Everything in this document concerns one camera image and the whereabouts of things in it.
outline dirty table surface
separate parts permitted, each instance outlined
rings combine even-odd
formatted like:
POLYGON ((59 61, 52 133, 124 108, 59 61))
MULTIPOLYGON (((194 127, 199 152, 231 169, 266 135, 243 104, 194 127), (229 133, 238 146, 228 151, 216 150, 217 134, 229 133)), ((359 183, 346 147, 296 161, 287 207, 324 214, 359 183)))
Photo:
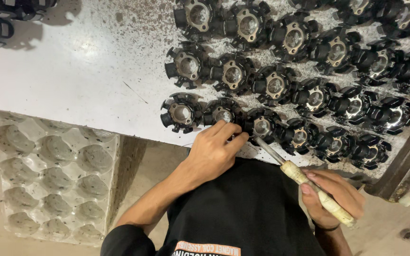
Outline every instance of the dirty table surface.
MULTIPOLYGON (((224 1, 225 7, 233 1, 224 1)), ((294 11, 286 1, 267 0, 271 18, 294 11)), ((208 102, 220 96, 212 84, 203 84, 195 90, 174 85, 164 71, 168 49, 183 41, 181 31, 175 27, 172 0, 64 0, 49 9, 41 22, 16 22, 15 35, 0 49, 0 110, 63 121, 91 128, 104 129, 125 135, 191 146, 204 127, 190 134, 173 133, 159 118, 163 100, 176 92, 191 92, 208 102)), ((322 8, 307 18, 316 19, 320 31, 339 24, 332 18, 336 9, 322 8)), ((361 46, 380 38, 374 22, 356 26, 363 36, 361 46)), ((205 47, 210 57, 233 51, 230 39, 213 39, 205 47)), ((398 49, 410 51, 410 38, 400 40, 398 49)), ((256 68, 275 61, 267 49, 246 53, 256 68)), ((315 62, 289 64, 298 73, 297 81, 319 76, 312 67, 315 62)), ((340 87, 351 85, 350 74, 328 77, 340 87)), ((400 95, 388 86, 374 88, 380 98, 400 95)), ((236 98, 243 110, 261 107, 257 95, 247 93, 236 98)), ((288 104, 274 108, 285 123, 298 117, 288 104)), ((321 129, 336 125, 328 115, 313 119, 321 129)), ((360 131, 348 127, 351 131, 360 131)), ((387 137, 392 143, 394 157, 410 135, 410 127, 398 136, 387 137)), ((324 162, 312 153, 293 157, 277 144, 272 144, 283 157, 299 166, 322 165, 324 162)), ((239 156, 257 158, 274 163, 263 150, 247 143, 239 156)), ((377 170, 364 170, 371 177, 380 177, 390 163, 377 170)), ((344 160, 328 164, 331 169, 357 172, 358 169, 344 160)))

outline black t-shirt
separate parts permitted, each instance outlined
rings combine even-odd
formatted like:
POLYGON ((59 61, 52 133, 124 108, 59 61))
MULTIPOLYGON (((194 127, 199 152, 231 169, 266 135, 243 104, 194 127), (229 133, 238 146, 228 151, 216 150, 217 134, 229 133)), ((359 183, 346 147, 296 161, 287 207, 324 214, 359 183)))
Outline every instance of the black t-shirt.
POLYGON ((101 256, 324 256, 298 205, 298 185, 279 166, 237 159, 215 180, 169 208, 159 251, 142 229, 122 225, 105 238, 101 256))

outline fingernail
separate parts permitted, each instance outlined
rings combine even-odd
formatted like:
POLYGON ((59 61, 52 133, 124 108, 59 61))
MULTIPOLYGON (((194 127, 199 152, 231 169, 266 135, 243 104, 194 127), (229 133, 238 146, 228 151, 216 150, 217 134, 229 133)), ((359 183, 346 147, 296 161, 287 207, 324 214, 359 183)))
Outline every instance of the fingernail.
POLYGON ((306 187, 306 186, 300 186, 300 188, 302 189, 302 193, 303 193, 303 194, 309 194, 309 193, 310 193, 308 187, 306 187))

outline cork handle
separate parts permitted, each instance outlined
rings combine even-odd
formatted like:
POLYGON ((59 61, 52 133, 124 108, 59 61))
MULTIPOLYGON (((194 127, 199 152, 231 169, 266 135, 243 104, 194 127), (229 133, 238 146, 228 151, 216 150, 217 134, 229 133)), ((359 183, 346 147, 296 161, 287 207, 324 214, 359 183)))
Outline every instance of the cork handle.
POLYGON ((314 191, 316 191, 319 195, 319 200, 327 211, 329 211, 333 216, 335 216, 335 218, 337 218, 348 228, 357 228, 357 221, 349 214, 349 212, 343 209, 343 207, 327 195, 327 193, 319 188, 314 182, 310 181, 298 166, 288 160, 281 166, 281 171, 283 171, 288 177, 293 179, 299 185, 302 183, 310 184, 312 189, 314 189, 314 191))

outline clear plastic blister tray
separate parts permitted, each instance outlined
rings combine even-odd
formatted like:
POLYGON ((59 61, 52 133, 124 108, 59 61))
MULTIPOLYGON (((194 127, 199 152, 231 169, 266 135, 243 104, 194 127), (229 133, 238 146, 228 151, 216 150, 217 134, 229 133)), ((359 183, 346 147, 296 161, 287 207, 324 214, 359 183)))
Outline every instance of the clear plastic blister tray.
POLYGON ((5 228, 99 246, 119 144, 117 134, 0 111, 5 228))

